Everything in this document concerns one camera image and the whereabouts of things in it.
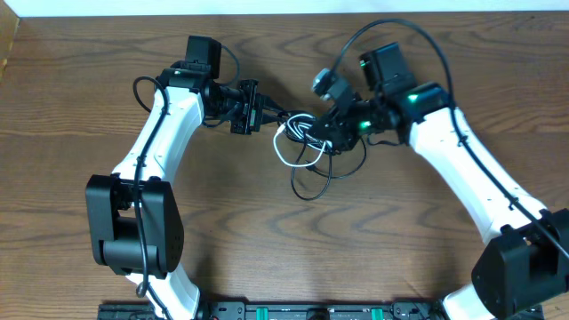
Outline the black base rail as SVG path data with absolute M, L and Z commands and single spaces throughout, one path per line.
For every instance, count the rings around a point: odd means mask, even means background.
M 96 319 L 174 319 L 173 312 L 159 311 L 151 303 L 100 304 Z M 240 301 L 202 303 L 196 313 L 198 320 L 428 320 L 446 319 L 442 308 L 425 302 L 396 301 L 382 304 L 250 304 Z M 510 319 L 543 320 L 541 306 L 523 311 Z

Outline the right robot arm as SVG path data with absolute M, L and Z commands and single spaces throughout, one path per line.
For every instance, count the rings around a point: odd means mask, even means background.
M 484 147 L 440 84 L 419 84 L 397 44 L 364 53 L 363 100 L 330 69 L 314 93 L 331 109 L 309 129 L 333 152 L 367 135 L 393 130 L 422 156 L 466 208 L 484 243 L 469 284 L 445 296 L 445 319 L 510 319 L 568 291 L 568 212 L 551 212 L 527 193 Z

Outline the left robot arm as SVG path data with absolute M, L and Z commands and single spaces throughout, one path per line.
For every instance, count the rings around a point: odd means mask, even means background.
M 224 46 L 190 36 L 183 60 L 151 76 L 148 120 L 127 156 L 109 175 L 94 174 L 85 198 L 94 260 L 137 285 L 156 318 L 206 319 L 210 312 L 181 264 L 184 228 L 172 184 L 200 126 L 229 123 L 249 135 L 285 111 L 258 92 L 254 79 L 218 83 Z

